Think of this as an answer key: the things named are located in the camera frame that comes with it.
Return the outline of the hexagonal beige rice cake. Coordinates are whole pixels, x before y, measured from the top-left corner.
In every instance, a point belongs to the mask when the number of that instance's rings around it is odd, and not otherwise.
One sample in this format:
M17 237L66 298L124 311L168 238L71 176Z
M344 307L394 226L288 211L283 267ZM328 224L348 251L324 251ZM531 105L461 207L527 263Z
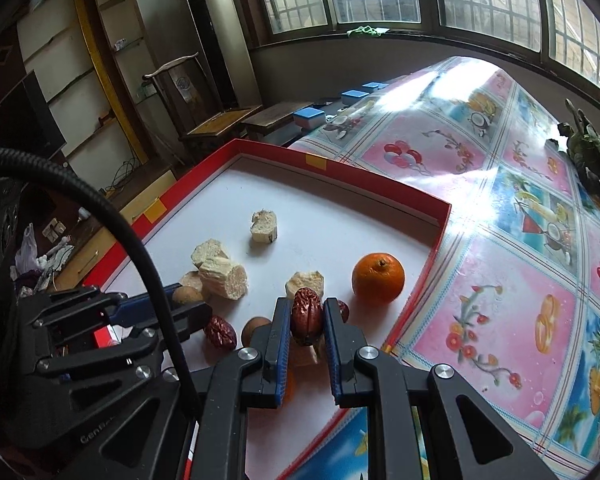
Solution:
M296 292L302 288L313 290L317 296L323 298L325 289L324 276L318 271L296 272L285 284L286 296L294 298Z

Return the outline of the colourful plastic tablecloth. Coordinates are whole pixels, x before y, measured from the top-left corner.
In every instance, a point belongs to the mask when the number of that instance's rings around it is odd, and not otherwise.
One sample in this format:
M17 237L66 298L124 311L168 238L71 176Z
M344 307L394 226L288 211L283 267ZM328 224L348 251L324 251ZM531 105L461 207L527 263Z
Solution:
M445 362L561 479L600 461L600 198L559 122L498 66L453 56L396 78L294 144L451 207L385 349Z

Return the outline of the window with metal grille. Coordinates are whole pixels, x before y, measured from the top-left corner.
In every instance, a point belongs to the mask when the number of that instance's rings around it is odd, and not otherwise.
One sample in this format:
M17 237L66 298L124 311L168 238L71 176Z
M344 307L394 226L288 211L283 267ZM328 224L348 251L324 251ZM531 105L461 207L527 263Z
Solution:
M495 51L600 93L600 20L584 0L251 0L275 38L386 28Z

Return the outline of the wooden chair left side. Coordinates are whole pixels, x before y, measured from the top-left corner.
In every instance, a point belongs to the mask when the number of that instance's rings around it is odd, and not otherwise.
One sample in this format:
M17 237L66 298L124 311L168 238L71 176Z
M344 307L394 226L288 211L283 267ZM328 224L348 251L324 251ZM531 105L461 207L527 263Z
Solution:
M174 58L142 79L155 88L191 165L228 141L243 139L244 121L262 110L261 104L239 106L235 99L224 104L198 52Z

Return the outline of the green item on sill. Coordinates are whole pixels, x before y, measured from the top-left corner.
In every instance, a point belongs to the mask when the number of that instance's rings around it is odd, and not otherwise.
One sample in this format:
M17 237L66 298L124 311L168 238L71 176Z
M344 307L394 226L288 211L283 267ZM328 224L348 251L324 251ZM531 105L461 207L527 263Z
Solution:
M379 38L389 31L388 27L374 27L370 25L361 25L347 31L349 38Z

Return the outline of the brown longan fruit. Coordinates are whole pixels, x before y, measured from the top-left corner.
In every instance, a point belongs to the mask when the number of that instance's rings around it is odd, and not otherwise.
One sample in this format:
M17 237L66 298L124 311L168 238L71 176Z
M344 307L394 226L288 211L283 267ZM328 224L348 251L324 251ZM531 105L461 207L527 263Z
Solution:
M252 341L254 331L257 328L261 326L267 326L270 323L271 321L268 318L265 318L264 316L255 316L254 318L250 318L250 320L245 324L244 328L242 329L242 334L240 335L240 338L242 338L242 345L244 347L249 347Z

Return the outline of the small orange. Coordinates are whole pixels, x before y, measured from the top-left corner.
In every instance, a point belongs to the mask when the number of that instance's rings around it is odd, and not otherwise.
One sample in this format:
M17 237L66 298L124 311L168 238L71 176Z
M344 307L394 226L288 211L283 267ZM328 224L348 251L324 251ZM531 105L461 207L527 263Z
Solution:
M285 393L283 397L283 404L287 405L292 400L294 400L294 395L297 390L297 381L296 375L294 374L294 369L292 367L287 368L287 376L286 376L286 387Z

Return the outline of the isolated red date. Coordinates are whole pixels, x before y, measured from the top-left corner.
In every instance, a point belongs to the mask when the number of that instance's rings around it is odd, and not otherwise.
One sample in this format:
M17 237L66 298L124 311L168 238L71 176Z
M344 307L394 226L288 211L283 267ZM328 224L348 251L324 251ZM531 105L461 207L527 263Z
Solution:
M312 346L323 335L323 306L313 289L302 287L294 294L290 330L297 344L303 347Z

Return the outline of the large orange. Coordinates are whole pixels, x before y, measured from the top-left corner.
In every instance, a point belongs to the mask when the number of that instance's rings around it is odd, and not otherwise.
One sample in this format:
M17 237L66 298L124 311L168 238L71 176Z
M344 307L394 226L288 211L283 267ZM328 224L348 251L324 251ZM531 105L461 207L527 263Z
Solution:
M386 252L372 252L358 260L351 276L354 296L372 307L385 307L400 296L405 272L400 261Z

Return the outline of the red tray white inside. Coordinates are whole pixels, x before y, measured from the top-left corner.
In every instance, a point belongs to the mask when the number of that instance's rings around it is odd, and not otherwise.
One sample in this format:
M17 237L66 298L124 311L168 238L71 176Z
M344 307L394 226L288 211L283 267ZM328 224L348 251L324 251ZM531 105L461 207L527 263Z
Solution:
M251 239L251 217L274 211L277 238ZM318 271L329 297L375 347L389 349L404 330L431 271L451 207L418 188L321 156L234 140L176 181L132 224L166 284L192 267L194 248L214 238L246 270L248 292L213 298L213 310L241 330L272 314L298 271ZM370 307L352 292L358 260L395 256L405 285L388 306Z

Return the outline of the blue box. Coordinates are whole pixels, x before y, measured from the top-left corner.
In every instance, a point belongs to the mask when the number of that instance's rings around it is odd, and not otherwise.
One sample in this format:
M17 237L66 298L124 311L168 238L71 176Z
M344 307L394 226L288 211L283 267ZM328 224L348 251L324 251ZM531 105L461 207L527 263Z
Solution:
M361 90L368 93L373 93L376 91L380 91L388 87L386 82L378 82L378 81L370 81L366 82L366 84L362 84Z
M343 91L340 94L340 98L344 106L352 106L357 102L360 102L362 99L367 98L369 95L370 94L368 92L353 89Z
M296 110L292 114L294 123L304 130L314 130L326 122L326 115L324 110L319 110L315 107L305 107Z

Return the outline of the silver tower air conditioner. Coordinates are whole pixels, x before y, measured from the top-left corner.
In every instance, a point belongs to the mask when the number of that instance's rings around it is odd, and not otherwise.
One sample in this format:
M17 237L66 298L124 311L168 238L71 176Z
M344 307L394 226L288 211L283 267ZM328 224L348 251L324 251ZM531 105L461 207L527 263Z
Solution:
M207 74L223 108L262 103L234 0L185 0Z

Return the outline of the cluster beige rice cake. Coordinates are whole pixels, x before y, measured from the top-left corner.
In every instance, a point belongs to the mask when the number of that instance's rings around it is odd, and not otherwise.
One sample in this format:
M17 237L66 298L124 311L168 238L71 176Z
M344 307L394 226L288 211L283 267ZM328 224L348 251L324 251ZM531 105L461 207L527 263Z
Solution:
M206 259L201 263L199 275L210 292L222 298L238 300L248 292L246 270L233 260L223 257Z

